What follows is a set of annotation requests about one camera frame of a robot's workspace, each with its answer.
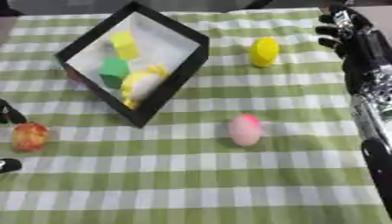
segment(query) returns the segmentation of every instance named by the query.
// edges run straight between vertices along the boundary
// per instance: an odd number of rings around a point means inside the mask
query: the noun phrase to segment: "toy peach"
[[[233,142],[240,146],[257,143],[262,133],[262,125],[254,115],[238,115],[228,124],[228,134]]]

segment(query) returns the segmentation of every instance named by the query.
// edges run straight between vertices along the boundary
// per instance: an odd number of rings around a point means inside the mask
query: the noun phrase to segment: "green cube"
[[[101,67],[100,76],[108,88],[120,88],[125,78],[130,73],[127,61],[123,59],[105,59]]]

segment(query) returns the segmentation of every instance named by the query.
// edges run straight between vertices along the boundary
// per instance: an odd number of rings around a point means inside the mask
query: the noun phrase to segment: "yellow block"
[[[135,40],[129,31],[122,31],[110,36],[118,57],[122,60],[133,60],[138,56]]]
[[[249,49],[252,64],[267,67],[274,63],[279,54],[279,44],[274,38],[259,38]]]

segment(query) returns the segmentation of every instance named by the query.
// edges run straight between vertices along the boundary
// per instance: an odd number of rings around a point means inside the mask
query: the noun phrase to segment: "toy apple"
[[[19,151],[38,151],[48,136],[48,129],[39,123],[20,123],[12,131],[12,146]]]

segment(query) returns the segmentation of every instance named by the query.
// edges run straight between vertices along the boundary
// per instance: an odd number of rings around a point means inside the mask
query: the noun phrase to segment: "green and white gingham cloth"
[[[127,125],[53,55],[108,15],[21,17],[0,47],[1,98],[51,130],[37,152],[0,156],[6,224],[377,224],[389,217],[360,154],[341,62],[318,45],[318,9],[168,13],[211,38],[208,62],[144,129]],[[249,46],[274,37],[274,66]],[[255,114],[264,133],[244,149],[225,124]]]

